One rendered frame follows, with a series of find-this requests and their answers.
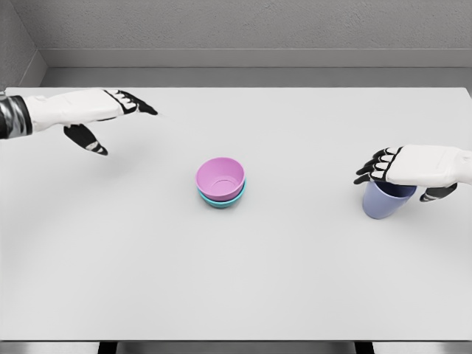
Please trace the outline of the teal bowl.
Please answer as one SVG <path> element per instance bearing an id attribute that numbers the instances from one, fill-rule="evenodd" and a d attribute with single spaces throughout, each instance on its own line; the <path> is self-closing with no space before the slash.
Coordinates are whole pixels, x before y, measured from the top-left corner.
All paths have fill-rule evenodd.
<path id="1" fill-rule="evenodd" d="M 198 190 L 198 194 L 211 207 L 214 207 L 216 209 L 225 209 L 236 204 L 236 202 L 239 201 L 241 197 L 243 196 L 245 190 L 246 190 L 246 182 L 243 183 L 241 191 L 233 199 L 230 199 L 228 201 L 214 201 L 206 197 L 200 190 Z"/>

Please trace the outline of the pink bowl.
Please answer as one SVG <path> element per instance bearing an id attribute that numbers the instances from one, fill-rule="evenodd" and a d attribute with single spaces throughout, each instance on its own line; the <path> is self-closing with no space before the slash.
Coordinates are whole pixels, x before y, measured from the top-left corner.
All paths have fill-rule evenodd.
<path id="1" fill-rule="evenodd" d="M 243 189 L 246 173 L 235 159 L 217 157 L 204 162 L 195 174 L 195 183 L 208 199 L 217 202 L 235 198 Z"/>

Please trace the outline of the lavender blue cup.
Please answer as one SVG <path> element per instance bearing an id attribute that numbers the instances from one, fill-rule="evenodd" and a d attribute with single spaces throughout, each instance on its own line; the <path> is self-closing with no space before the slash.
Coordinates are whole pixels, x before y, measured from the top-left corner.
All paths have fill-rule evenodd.
<path id="1" fill-rule="evenodd" d="M 370 218 L 387 218 L 401 208 L 416 190 L 416 186 L 370 181 L 364 192 L 363 211 Z"/>

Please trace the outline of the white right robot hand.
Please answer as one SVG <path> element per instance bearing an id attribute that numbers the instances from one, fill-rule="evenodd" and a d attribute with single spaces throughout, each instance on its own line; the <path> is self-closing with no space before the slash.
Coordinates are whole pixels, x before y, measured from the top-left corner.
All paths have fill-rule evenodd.
<path id="1" fill-rule="evenodd" d="M 356 172 L 354 184 L 385 181 L 424 187 L 420 201 L 436 201 L 454 192 L 459 184 L 458 155 L 462 149 L 439 145 L 404 145 L 379 150 Z"/>

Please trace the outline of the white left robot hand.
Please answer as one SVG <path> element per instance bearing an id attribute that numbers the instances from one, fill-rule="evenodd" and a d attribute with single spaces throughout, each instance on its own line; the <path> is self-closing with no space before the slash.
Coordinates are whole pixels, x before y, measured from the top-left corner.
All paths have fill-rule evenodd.
<path id="1" fill-rule="evenodd" d="M 86 127 L 90 122 L 103 122 L 117 117 L 158 112 L 145 101 L 119 89 L 90 88 L 51 97 L 47 117 L 50 122 L 64 126 L 64 134 L 81 148 L 106 156 L 108 151 Z"/>

